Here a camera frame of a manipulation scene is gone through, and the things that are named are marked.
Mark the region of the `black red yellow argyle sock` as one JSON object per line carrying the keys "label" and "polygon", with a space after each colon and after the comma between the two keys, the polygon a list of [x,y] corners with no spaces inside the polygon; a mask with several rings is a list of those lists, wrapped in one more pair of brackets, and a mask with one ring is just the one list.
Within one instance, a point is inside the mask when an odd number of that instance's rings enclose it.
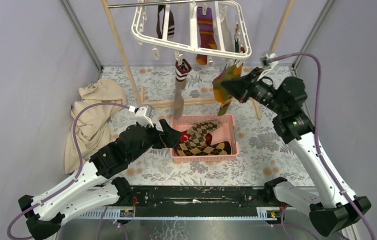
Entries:
{"label": "black red yellow argyle sock", "polygon": [[191,137],[191,135],[188,133],[187,130],[185,130],[185,131],[182,132],[182,136],[181,136],[181,138],[180,138],[180,141],[181,141],[181,142],[185,142],[185,141],[187,141],[190,137]]}

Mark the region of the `beige green argyle sock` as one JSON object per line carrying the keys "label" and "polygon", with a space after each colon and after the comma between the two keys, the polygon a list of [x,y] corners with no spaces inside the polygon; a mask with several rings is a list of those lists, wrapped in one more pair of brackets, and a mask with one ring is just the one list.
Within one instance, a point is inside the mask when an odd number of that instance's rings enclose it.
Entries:
{"label": "beige green argyle sock", "polygon": [[212,133],[219,129],[223,123],[218,120],[206,120],[197,122],[186,131],[191,135],[185,141],[179,141],[179,144],[186,144],[187,147],[202,147],[212,140]]}

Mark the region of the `dark brown tan argyle sock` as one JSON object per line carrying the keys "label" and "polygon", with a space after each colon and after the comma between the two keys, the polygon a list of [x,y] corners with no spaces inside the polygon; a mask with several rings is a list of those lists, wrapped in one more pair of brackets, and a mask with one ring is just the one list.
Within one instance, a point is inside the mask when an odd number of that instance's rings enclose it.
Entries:
{"label": "dark brown tan argyle sock", "polygon": [[174,152],[179,157],[188,156],[219,156],[230,155],[232,153],[232,146],[228,141],[223,141],[217,144],[206,143],[204,146],[189,146],[185,143],[180,143],[174,147]]}

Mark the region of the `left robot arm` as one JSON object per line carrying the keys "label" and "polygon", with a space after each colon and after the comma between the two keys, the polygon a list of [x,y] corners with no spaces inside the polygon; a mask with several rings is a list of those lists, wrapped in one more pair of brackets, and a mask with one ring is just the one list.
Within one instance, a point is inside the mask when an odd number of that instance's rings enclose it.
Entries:
{"label": "left robot arm", "polygon": [[132,199],[128,181],[116,175],[150,149],[173,148],[182,133],[159,121],[162,129],[128,126],[115,141],[91,155],[82,167],[56,186],[36,196],[24,195],[18,204],[26,217],[26,225],[35,240],[44,240],[67,222],[95,208],[119,204]]}

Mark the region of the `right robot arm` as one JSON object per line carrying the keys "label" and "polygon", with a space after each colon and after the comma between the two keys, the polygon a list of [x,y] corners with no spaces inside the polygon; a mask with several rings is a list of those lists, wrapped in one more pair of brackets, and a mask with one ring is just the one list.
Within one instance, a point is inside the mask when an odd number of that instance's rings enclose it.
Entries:
{"label": "right robot arm", "polygon": [[275,113],[272,123],[276,134],[299,158],[317,191],[311,194],[278,177],[264,185],[266,204],[281,202],[294,207],[307,215],[324,237],[357,223],[371,208],[369,199],[358,196],[328,160],[313,123],[302,110],[307,99],[302,79],[289,76],[275,88],[272,79],[257,67],[221,85],[239,102],[253,99]]}

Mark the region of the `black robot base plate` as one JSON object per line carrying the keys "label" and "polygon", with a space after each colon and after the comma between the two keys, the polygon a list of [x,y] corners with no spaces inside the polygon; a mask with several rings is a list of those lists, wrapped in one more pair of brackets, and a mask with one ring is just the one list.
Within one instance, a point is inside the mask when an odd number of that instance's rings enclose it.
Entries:
{"label": "black robot base plate", "polygon": [[272,188],[286,181],[277,177],[263,187],[126,185],[114,206],[134,210],[137,218],[259,218],[258,208],[280,208]]}

